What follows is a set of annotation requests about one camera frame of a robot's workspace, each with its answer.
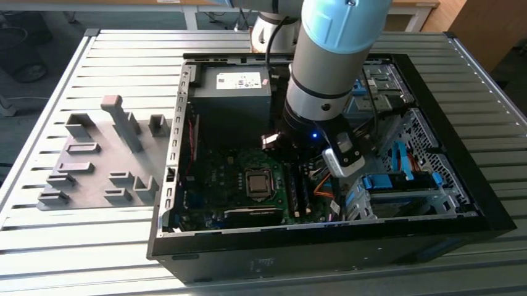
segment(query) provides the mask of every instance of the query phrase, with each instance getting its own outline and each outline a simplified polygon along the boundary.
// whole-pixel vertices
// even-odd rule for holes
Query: motherboard
[[[185,177],[180,226],[200,231],[326,221],[331,200],[295,194],[294,170],[299,168],[278,162],[262,149],[203,151]],[[318,178],[300,171],[298,175],[312,180],[306,184],[312,191]]]

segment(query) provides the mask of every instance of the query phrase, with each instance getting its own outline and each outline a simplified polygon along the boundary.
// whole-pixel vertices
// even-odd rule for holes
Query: blue latch
[[[354,89],[352,89],[352,95],[354,96],[363,96],[366,95],[367,90],[363,86],[363,84],[360,83],[360,80],[355,80],[355,84],[354,84]]]
[[[368,175],[363,177],[366,189],[386,189],[392,188],[392,181],[388,175]]]
[[[350,196],[347,197],[347,199],[346,199],[346,206],[348,206],[350,205],[350,202],[352,202],[352,199],[355,198],[355,192],[352,192],[351,194],[350,194]]]
[[[364,183],[364,188],[366,188],[366,189],[374,188],[374,185],[371,184],[371,181],[370,181],[368,176],[366,176],[366,177],[363,178],[363,183]]]
[[[435,172],[432,172],[431,177],[434,178],[434,181],[435,181],[438,187],[442,187],[443,186],[442,175],[439,175],[439,173],[435,171]]]
[[[399,151],[399,154],[402,156],[402,171],[406,173],[406,176],[408,180],[414,179],[414,174],[412,174],[412,164],[410,163],[408,159],[408,154],[406,152],[406,146],[402,141],[395,141],[394,142],[394,147],[392,147],[392,170],[399,171],[399,162],[396,159],[396,152]]]

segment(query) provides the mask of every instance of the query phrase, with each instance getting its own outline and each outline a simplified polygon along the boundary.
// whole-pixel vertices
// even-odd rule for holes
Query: metal table
[[[152,209],[41,212],[35,207],[72,112],[100,115],[120,94],[136,119],[173,115],[184,52],[247,52],[248,34],[115,31],[85,36],[0,191],[0,291],[9,295],[244,291],[262,295],[526,295],[527,121],[456,39],[390,33],[375,52],[410,55],[518,230],[415,266],[185,287],[145,259]]]

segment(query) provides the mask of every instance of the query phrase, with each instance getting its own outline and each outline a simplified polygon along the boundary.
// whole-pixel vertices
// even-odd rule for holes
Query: black cable
[[[368,89],[368,98],[370,98],[371,109],[374,110],[374,135],[372,135],[372,138],[375,138],[378,135],[378,132],[379,132],[379,113],[378,113],[378,107],[375,106],[374,94],[371,93],[368,78],[366,76],[364,69],[363,69],[363,74],[364,74],[364,79],[366,79],[366,87]]]
[[[242,18],[244,19],[244,23],[242,24],[242,27],[239,29],[243,30],[244,24],[246,24],[246,26],[248,28],[248,22],[247,22],[246,14],[244,14],[244,11],[243,11],[242,7],[240,7],[240,15],[242,15]]]
[[[280,31],[280,28],[283,27],[283,24],[286,21],[290,19],[290,17],[284,17],[283,20],[280,21],[279,25],[276,26],[275,30],[272,31],[270,41],[267,43],[267,49],[266,49],[266,67],[270,70],[271,69],[271,63],[270,63],[270,53],[271,53],[271,47],[272,47],[272,42],[275,41],[276,34]]]

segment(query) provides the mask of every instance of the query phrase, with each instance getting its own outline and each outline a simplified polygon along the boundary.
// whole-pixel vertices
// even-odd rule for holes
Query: gray 3d-printed holder
[[[117,121],[93,122],[87,113],[69,116],[71,136],[39,198],[40,210],[153,204],[169,136],[153,137],[152,121],[136,121],[120,105],[119,96],[104,97],[103,108]]]

